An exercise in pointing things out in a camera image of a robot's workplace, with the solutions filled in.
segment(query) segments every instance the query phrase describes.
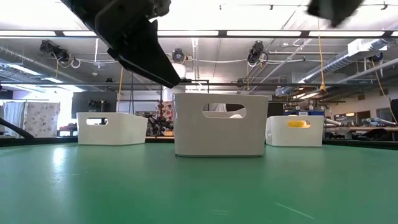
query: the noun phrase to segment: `ceiling light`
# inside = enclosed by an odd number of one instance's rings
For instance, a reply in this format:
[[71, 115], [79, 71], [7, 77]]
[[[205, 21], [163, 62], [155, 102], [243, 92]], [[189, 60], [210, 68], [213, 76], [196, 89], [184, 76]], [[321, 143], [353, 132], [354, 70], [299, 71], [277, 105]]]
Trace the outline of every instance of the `ceiling light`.
[[2, 36], [24, 36], [24, 37], [44, 37], [51, 36], [55, 37], [54, 31], [34, 31], [34, 30], [0, 30]]
[[48, 80], [54, 83], [63, 83], [61, 80], [57, 80], [56, 78], [48, 77], [48, 78], [42, 78], [42, 80]]
[[25, 73], [29, 73], [29, 74], [31, 74], [31, 75], [41, 75], [40, 73], [37, 73], [37, 72], [35, 72], [35, 71], [32, 71], [32, 70], [30, 70], [30, 69], [28, 69], [28, 68], [25, 68], [25, 67], [22, 67], [22, 66], [20, 66], [20, 65], [16, 65], [16, 64], [7, 64], [9, 67], [11, 67], [11, 68], [15, 68], [15, 69], [18, 69], [18, 70], [20, 70], [20, 71], [23, 71], [23, 72], [25, 72]]
[[74, 93], [81, 93], [81, 92], [84, 91], [84, 90], [82, 90], [81, 88], [78, 88], [78, 87], [76, 87], [76, 86], [74, 86], [74, 85], [59, 85], [59, 87], [62, 87], [62, 88], [64, 88], [64, 89], [69, 90], [69, 91], [72, 91], [72, 92], [74, 92]]
[[93, 31], [63, 31], [63, 34], [67, 37], [96, 37], [97, 35]]
[[310, 94], [308, 94], [307, 96], [301, 97], [301, 99], [302, 99], [302, 100], [305, 100], [305, 99], [311, 98], [311, 97], [316, 96], [316, 95], [318, 95], [318, 93], [310, 93]]
[[300, 97], [302, 97], [302, 96], [304, 96], [304, 95], [305, 95], [305, 93], [300, 94], [300, 95], [297, 95], [297, 96], [293, 96], [293, 99], [300, 98]]
[[12, 87], [12, 88], [17, 88], [20, 90], [25, 90], [25, 91], [29, 91], [29, 92], [39, 92], [39, 93], [45, 93], [45, 90], [37, 87], [35, 85], [17, 85], [17, 84], [2, 84], [2, 86], [8, 86], [8, 87]]
[[298, 37], [301, 31], [227, 31], [228, 36]]
[[159, 30], [158, 36], [217, 36], [215, 30]]
[[311, 31], [310, 37], [380, 37], [384, 31]]

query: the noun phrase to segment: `bin handle cutout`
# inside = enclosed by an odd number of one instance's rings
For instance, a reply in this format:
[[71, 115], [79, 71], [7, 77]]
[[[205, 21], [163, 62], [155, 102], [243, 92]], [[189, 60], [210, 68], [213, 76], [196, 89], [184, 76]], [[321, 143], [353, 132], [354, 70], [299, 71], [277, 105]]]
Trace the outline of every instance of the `bin handle cutout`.
[[91, 126], [104, 126], [108, 124], [107, 118], [87, 118], [86, 120], [87, 125]]
[[290, 128], [310, 128], [311, 123], [309, 121], [288, 121], [287, 126]]
[[[232, 110], [209, 111], [212, 110], [213, 105], [224, 107], [223, 108], [224, 110], [226, 110], [227, 108], [232, 108]], [[202, 113], [206, 118], [242, 119], [246, 117], [247, 109], [245, 106], [240, 104], [228, 104], [228, 106], [226, 106], [226, 103], [212, 103], [212, 104], [207, 103], [203, 106]]]

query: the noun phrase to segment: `white plastic bin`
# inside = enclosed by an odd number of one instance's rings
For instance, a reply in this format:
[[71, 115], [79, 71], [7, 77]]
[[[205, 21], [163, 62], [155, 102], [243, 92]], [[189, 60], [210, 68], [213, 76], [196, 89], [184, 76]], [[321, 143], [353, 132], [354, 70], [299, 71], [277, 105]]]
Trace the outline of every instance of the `white plastic bin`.
[[[305, 121], [305, 126], [291, 127], [290, 121]], [[323, 116], [269, 117], [266, 142], [271, 146], [322, 147], [323, 122]]]
[[[177, 93], [174, 101], [175, 153], [179, 156], [262, 156], [268, 97]], [[208, 103], [245, 107], [236, 112], [206, 112]], [[243, 118], [230, 118], [240, 114]]]
[[[145, 143], [148, 119], [125, 113], [77, 113], [78, 143], [124, 146]], [[105, 125], [88, 124], [88, 119], [106, 118]]]

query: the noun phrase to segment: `green table surface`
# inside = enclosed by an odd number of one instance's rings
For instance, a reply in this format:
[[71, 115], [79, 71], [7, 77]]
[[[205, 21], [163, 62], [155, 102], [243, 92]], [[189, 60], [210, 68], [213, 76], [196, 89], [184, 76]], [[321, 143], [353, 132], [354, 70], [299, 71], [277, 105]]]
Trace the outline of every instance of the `green table surface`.
[[173, 144], [0, 150], [0, 223], [397, 223], [398, 151], [266, 147], [176, 157]]

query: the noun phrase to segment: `yellow cable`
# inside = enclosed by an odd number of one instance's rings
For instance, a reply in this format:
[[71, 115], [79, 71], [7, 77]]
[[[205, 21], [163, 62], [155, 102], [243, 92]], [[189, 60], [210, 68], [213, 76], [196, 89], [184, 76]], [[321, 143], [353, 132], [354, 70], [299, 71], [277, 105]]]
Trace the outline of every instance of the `yellow cable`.
[[322, 91], [325, 91], [326, 87], [325, 87], [325, 78], [323, 76], [323, 55], [322, 55], [322, 42], [321, 42], [319, 18], [318, 18], [318, 42], [319, 42], [319, 53], [320, 53], [320, 56], [321, 56], [321, 77], [322, 77], [322, 82], [321, 82], [320, 89]]
[[122, 67], [122, 69], [121, 69], [121, 71], [120, 71], [120, 81], [119, 81], [120, 83], [119, 83], [119, 100], [118, 100], [118, 112], [119, 112], [119, 107], [120, 107], [120, 93], [121, 93], [121, 91], [122, 91], [122, 82], [123, 82], [123, 67]]
[[381, 85], [381, 82], [380, 82], [380, 79], [379, 79], [379, 75], [377, 74], [377, 71], [376, 71], [376, 78], [377, 78], [377, 82], [379, 82], [379, 87], [380, 87], [381, 93], [383, 94], [383, 96], [384, 96], [384, 97], [388, 100], [388, 102], [389, 102], [388, 107], [390, 108], [391, 116], [392, 116], [392, 118], [394, 118], [394, 121], [396, 122], [396, 124], [398, 124], [397, 118], [395, 117], [394, 112], [392, 112], [392, 108], [391, 108], [391, 99], [390, 99], [390, 98], [387, 98], [386, 94], [384, 93], [384, 90], [383, 90], [383, 87], [382, 87], [382, 85]]

